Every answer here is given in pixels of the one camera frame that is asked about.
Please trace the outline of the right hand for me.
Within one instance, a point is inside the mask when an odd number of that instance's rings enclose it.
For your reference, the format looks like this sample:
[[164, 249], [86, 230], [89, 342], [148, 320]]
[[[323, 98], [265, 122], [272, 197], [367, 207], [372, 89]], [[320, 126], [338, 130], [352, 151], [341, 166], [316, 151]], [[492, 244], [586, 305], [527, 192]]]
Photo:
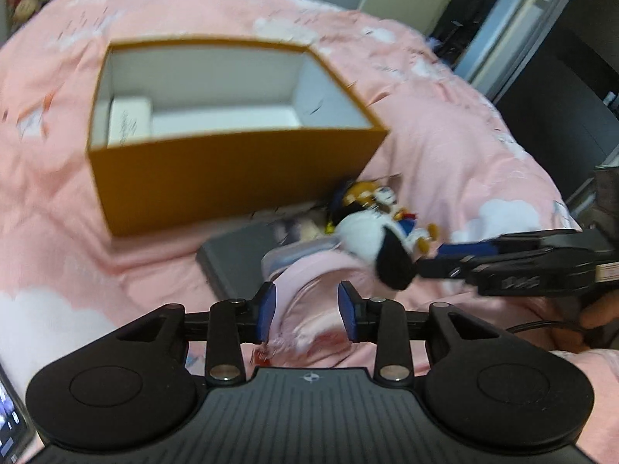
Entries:
[[585, 329], [603, 327], [619, 317], [619, 290], [604, 294], [580, 312], [579, 324]]

